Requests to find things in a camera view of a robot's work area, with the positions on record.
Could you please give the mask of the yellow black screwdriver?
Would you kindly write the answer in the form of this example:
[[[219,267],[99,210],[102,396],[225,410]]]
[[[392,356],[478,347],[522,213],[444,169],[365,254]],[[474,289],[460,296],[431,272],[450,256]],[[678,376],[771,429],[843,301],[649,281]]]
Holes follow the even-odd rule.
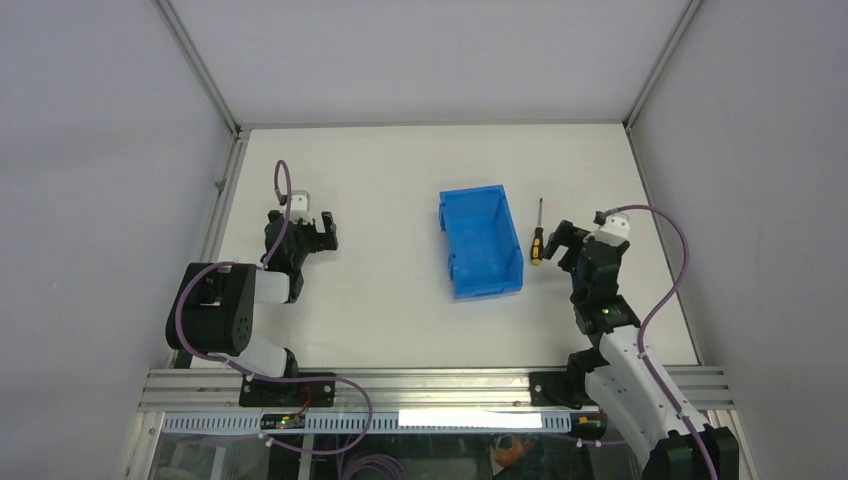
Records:
[[[542,253],[544,250],[543,208],[544,199],[540,197],[537,206],[537,222],[534,228],[532,245],[530,248],[530,262],[532,265],[539,265],[542,263]]]

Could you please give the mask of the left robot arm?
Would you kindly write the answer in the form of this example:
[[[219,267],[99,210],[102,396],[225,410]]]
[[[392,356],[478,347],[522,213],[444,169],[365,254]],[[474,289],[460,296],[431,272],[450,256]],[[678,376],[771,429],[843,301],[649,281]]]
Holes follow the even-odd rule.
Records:
[[[166,322],[169,347],[201,359],[225,363],[252,377],[265,377],[263,394],[277,406],[294,403],[301,380],[294,353],[253,329],[257,304],[292,304],[304,285],[303,265],[311,254],[338,249],[331,212],[271,210],[265,226],[267,266],[249,263],[191,263]]]

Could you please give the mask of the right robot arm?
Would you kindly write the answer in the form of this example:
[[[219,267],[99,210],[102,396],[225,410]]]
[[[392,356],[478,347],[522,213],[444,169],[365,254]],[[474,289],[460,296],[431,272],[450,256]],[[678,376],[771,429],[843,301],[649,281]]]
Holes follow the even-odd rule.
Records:
[[[576,324],[590,348],[569,356],[563,379],[546,397],[580,409],[594,404],[618,428],[644,479],[737,479],[740,447],[727,427],[714,427],[649,356],[645,322],[619,292],[629,247],[629,221],[601,217],[588,231],[563,220],[541,256],[566,250],[559,267],[571,277]]]

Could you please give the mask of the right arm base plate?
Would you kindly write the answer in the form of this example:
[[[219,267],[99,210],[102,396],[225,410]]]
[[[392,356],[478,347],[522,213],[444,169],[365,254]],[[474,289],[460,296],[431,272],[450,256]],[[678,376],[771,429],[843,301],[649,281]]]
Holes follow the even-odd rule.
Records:
[[[580,410],[596,403],[588,396],[585,374],[570,370],[534,371],[528,375],[530,402],[536,407]]]

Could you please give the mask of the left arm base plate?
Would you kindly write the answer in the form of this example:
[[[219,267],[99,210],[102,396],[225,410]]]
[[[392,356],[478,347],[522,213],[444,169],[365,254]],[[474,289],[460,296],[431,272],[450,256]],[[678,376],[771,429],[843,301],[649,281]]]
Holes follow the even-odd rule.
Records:
[[[332,372],[300,373],[304,382],[270,382],[243,378],[238,405],[244,408],[332,407],[336,378]]]

